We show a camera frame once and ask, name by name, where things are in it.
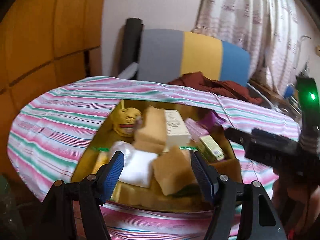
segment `gray panel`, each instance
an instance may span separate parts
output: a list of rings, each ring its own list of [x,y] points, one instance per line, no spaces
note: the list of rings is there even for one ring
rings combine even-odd
[[[184,33],[169,29],[142,32],[138,80],[166,84],[180,76]]]

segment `metal screw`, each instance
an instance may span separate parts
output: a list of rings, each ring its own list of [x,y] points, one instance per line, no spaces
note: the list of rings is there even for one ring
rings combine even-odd
[[[55,185],[56,187],[61,186],[61,185],[62,185],[62,180],[56,180],[56,181],[54,182],[54,185]]]
[[[219,179],[221,179],[222,181],[227,181],[229,177],[227,175],[220,175]]]
[[[253,185],[254,185],[255,187],[260,187],[260,186],[261,186],[261,183],[255,180],[255,181],[253,182]]]
[[[90,174],[88,177],[87,177],[87,180],[89,180],[89,181],[93,181],[93,180],[95,180],[96,179],[96,175],[94,175],[94,174]]]

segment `table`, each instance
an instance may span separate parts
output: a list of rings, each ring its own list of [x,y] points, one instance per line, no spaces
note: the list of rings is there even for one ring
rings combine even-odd
[[[26,105],[12,123],[8,156],[12,165],[39,199],[52,183],[71,176],[95,132],[121,99],[164,101],[214,109],[237,129],[260,128],[298,139],[300,127],[290,117],[236,99],[187,87],[112,77],[89,77],[51,90]],[[244,158],[243,148],[231,142],[240,160],[244,183],[259,180],[269,196],[277,176],[267,166]],[[83,234],[78,204],[74,204],[77,228]],[[113,239],[203,239],[211,216],[168,214],[123,208],[114,203],[101,207]],[[230,239],[235,239],[240,221],[236,210]]]

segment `yellow toy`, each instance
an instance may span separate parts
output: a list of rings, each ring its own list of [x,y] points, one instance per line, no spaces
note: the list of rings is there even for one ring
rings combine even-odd
[[[113,116],[113,130],[124,137],[132,137],[141,124],[141,112],[132,107],[119,109]]]

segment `patterned curtain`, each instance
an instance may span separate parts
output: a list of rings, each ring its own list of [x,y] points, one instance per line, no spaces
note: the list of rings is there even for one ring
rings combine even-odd
[[[284,94],[291,82],[297,46],[294,0],[202,0],[193,32],[248,51],[249,76]]]

